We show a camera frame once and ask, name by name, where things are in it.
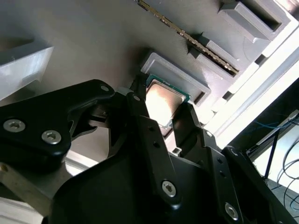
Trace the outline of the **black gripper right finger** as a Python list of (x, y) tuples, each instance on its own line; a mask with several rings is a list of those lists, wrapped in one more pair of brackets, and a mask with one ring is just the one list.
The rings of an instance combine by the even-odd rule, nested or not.
[(183, 103), (172, 119), (179, 157), (199, 165), (206, 178), (205, 196), (217, 221), (226, 224), (292, 224), (294, 218), (269, 189), (252, 162), (233, 147), (223, 150), (203, 129), (194, 107)]

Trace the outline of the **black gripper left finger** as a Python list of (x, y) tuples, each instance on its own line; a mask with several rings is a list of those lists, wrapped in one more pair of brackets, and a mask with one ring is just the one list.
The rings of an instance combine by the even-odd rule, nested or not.
[(116, 93), (96, 79), (1, 107), (1, 187), (34, 206), (53, 202), (71, 179), (61, 167), (72, 141), (100, 122), (110, 129), (114, 156), (134, 156), (152, 194), (165, 206), (180, 206), (177, 176), (144, 96)]

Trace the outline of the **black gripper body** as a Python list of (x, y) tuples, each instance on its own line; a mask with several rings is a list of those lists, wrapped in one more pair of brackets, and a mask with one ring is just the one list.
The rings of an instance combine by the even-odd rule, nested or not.
[(56, 193), (50, 224), (220, 224), (213, 187), (195, 163), (171, 157), (182, 203), (167, 208), (130, 154), (114, 156), (68, 180)]

